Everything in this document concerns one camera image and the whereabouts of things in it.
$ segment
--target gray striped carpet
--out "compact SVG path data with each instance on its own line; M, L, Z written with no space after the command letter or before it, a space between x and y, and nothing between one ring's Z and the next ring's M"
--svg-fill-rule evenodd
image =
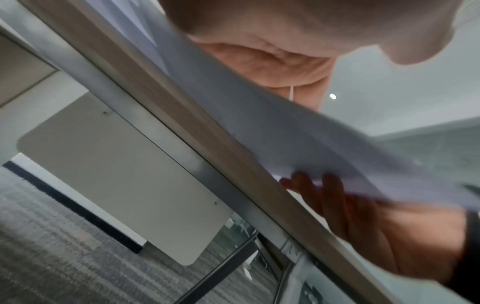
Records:
M189 267L153 247L136 255L0 167L0 303L173 303L233 252L232 235L224 228ZM250 273L199 303L271 303L274 277L259 261Z

